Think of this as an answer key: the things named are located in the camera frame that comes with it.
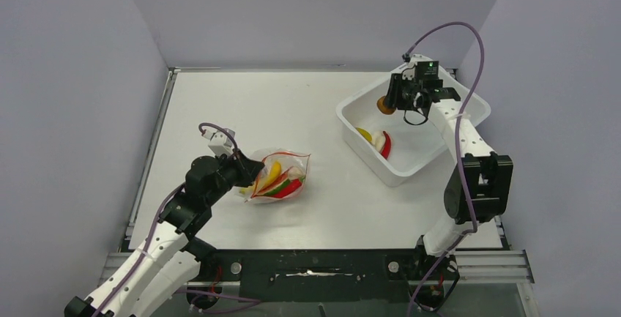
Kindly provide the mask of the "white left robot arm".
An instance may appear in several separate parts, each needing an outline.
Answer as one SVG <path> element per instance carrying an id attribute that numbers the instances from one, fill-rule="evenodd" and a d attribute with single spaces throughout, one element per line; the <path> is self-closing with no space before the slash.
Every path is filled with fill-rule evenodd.
<path id="1" fill-rule="evenodd" d="M 389 245 L 371 225 L 388 189 L 341 137 L 338 103 L 387 79 L 382 72 L 180 70 L 165 101 L 143 180 L 133 253 L 66 316 L 132 316 L 166 266 L 196 264 L 218 248 L 353 250 Z M 268 146 L 310 158 L 302 197 L 247 205 L 235 182 L 256 177 Z"/>

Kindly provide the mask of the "white garlic bulb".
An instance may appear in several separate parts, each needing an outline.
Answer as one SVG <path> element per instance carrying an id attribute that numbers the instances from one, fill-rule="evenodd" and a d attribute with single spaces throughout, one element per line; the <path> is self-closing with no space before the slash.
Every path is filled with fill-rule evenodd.
<path id="1" fill-rule="evenodd" d="M 384 149 L 384 146 L 386 144 L 386 138 L 384 136 L 383 132 L 375 132 L 372 135 L 372 140 L 371 140 L 371 144 L 373 145 L 374 149 L 381 153 L 382 150 Z"/>

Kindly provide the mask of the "watermelon slice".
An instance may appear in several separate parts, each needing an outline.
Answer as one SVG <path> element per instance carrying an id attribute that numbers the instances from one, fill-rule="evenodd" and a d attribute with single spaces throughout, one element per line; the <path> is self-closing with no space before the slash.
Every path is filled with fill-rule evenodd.
<path id="1" fill-rule="evenodd" d="M 269 189 L 266 189 L 266 191 L 263 192 L 261 196 L 274 197 L 279 192 L 281 192 L 283 189 L 285 189 L 290 183 L 291 183 L 290 179 L 284 179 L 282 182 L 277 183 L 274 186 L 271 186 Z"/>

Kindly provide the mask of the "red chili pepper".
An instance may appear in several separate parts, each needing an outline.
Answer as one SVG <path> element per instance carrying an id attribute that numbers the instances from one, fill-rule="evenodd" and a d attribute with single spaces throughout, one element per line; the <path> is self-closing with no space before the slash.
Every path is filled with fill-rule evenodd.
<path id="1" fill-rule="evenodd" d="M 282 190 L 273 195 L 273 198 L 283 199 L 298 191 L 303 186 L 305 179 L 303 177 L 290 181 Z"/>
<path id="2" fill-rule="evenodd" d="M 392 138 L 390 137 L 390 135 L 386 131 L 383 131 L 381 138 L 381 149 L 379 153 L 386 160 L 390 156 L 392 144 Z"/>

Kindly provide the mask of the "yellow banana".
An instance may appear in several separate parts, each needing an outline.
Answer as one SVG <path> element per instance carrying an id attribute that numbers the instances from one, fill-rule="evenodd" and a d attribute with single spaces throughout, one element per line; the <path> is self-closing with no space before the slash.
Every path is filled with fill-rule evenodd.
<path id="1" fill-rule="evenodd" d="M 269 170 L 265 174 L 261 174 L 255 183 L 253 192 L 258 193 L 260 190 L 270 186 L 282 172 L 282 165 L 278 161 L 274 161 Z"/>

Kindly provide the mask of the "clear zip top bag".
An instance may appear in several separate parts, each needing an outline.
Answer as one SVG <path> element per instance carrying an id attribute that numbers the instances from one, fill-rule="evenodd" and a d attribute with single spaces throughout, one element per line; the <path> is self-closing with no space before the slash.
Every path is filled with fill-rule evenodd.
<path id="1" fill-rule="evenodd" d="M 249 187 L 239 188 L 237 190 L 237 194 L 244 199 L 245 203 L 253 203 L 253 204 L 268 204 L 272 202 L 283 201 L 283 200 L 287 200 L 290 198 L 294 198 L 297 195 L 299 195 L 304 189 L 306 179 L 308 177 L 310 158 L 311 158 L 310 154 L 293 152 L 287 149 L 271 148 L 271 149 L 257 150 L 254 153 L 252 153 L 252 155 L 250 156 L 250 159 L 261 161 L 265 164 L 265 167 L 259 174 L 258 178 L 260 177 L 261 174 L 265 174 L 269 170 L 271 164 L 274 161 L 278 161 L 282 165 L 281 175 L 270 186 L 264 188 L 263 190 L 260 190 L 258 193 L 253 192 L 254 187 L 255 187 L 255 184 L 254 184 Z M 287 172 L 292 166 L 306 170 L 306 177 L 304 178 L 305 179 L 304 184 L 303 186 L 301 186 L 301 188 L 298 189 L 297 192 L 283 199 L 276 199 L 273 197 L 261 196 L 261 194 L 265 192 L 266 189 L 269 189 L 271 186 L 274 186 L 277 183 L 282 182 L 284 179 L 288 179 Z"/>

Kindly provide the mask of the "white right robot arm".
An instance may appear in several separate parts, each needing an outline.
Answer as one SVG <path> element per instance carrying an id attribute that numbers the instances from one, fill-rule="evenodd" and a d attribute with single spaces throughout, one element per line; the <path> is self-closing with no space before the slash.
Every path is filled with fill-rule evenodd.
<path id="1" fill-rule="evenodd" d="M 481 137 L 466 114 L 471 94 L 461 97 L 439 77 L 437 61 L 409 62 L 394 76 L 397 108 L 421 113 L 440 133 L 455 160 L 444 191 L 445 214 L 422 237 L 424 250 L 412 257 L 416 275 L 432 277 L 440 256 L 452 251 L 478 226 L 505 213 L 513 161 L 498 154 Z"/>

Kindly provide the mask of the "beige ginger piece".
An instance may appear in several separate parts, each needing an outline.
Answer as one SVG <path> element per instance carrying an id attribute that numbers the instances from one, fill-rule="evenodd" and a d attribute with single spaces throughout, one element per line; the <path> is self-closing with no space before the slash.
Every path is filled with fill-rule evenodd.
<path id="1" fill-rule="evenodd" d="M 287 177 L 290 180 L 295 180 L 295 179 L 300 179 L 300 178 L 305 178 L 306 177 L 306 170 L 302 169 L 302 168 L 298 168 L 295 166 L 290 167 L 290 169 L 287 172 Z"/>

